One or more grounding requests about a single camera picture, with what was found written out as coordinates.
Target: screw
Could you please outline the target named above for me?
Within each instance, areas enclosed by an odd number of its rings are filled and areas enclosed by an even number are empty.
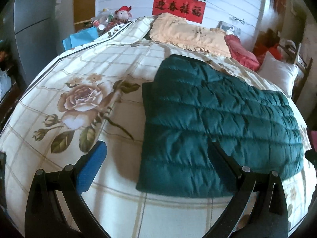
[[[67,166],[65,166],[65,171],[69,172],[69,171],[71,171],[73,168],[74,168],[73,165],[67,165]]]
[[[275,170],[273,170],[273,171],[272,171],[272,174],[273,174],[275,177],[277,177],[277,176],[278,176],[278,172],[277,172],[277,171],[275,171]]]
[[[246,172],[246,173],[249,173],[251,171],[250,167],[248,166],[243,166],[242,167],[242,171]]]
[[[41,174],[43,174],[43,169],[38,169],[35,174],[37,176],[40,176]]]

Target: white bedspread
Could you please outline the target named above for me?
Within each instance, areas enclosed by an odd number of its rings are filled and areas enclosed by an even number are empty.
[[[200,238],[227,206],[230,197],[185,199],[135,189],[145,124],[141,85],[153,81],[164,58],[179,54],[205,61],[260,89],[280,89],[232,59],[143,39],[151,22],[152,18],[140,18],[66,51],[39,74],[19,102],[1,134],[0,150],[7,153],[8,212],[22,233],[35,171],[59,171],[75,164],[84,154],[81,150],[96,140],[105,141],[108,154],[83,198],[113,238]],[[117,90],[118,81],[124,83]],[[310,145],[305,121],[294,103],[289,103],[306,151]],[[110,122],[101,121],[102,116]],[[290,228],[307,213],[315,185],[315,169],[306,159],[302,171],[283,182]],[[61,193],[58,196],[67,221],[76,228]],[[245,214],[250,213],[254,199],[255,194]]]

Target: dark green puffer jacket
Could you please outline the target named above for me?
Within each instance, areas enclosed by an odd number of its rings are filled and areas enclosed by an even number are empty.
[[[208,64],[171,55],[142,86],[146,123],[137,189],[181,197],[229,195],[207,156],[207,137],[254,172],[282,180],[303,167],[298,124],[286,97]]]

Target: red cushion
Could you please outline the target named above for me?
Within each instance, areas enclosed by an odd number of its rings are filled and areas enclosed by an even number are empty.
[[[240,39],[235,35],[227,35],[224,37],[226,44],[229,48],[231,57],[236,59],[243,66],[257,71],[260,68],[260,64],[256,59],[256,56],[247,51],[240,43]]]
[[[276,60],[281,61],[282,60],[282,54],[277,50],[276,47],[277,47],[277,45],[274,46],[274,47],[269,48],[268,51],[274,56],[274,58]]]
[[[260,55],[265,55],[267,51],[268,48],[262,44],[257,44],[253,49],[253,53],[256,57]]]

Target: refrigerator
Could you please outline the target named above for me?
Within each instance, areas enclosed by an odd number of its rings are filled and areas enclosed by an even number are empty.
[[[57,56],[55,0],[10,0],[0,13],[0,39],[7,39],[27,87]]]

